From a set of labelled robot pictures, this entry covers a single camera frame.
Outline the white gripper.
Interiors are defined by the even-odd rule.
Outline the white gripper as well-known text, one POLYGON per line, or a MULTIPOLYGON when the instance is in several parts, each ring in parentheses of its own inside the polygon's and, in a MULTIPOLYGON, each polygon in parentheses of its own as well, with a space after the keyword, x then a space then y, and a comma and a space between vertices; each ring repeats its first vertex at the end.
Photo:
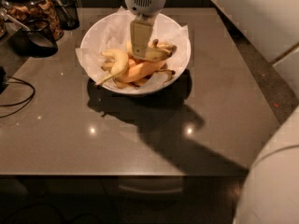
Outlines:
POLYGON ((137 59, 145 60, 157 16, 166 0, 124 0, 127 8, 136 15, 130 23, 132 53, 137 59))

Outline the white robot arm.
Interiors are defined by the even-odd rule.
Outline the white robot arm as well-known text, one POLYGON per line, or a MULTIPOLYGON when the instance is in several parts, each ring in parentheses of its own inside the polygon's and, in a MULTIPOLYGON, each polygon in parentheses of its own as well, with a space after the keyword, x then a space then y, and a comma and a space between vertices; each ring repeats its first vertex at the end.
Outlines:
MULTIPOLYGON (((211 0, 298 91, 299 0, 211 0)), ((252 164, 234 224, 299 224, 299 108, 252 164)))

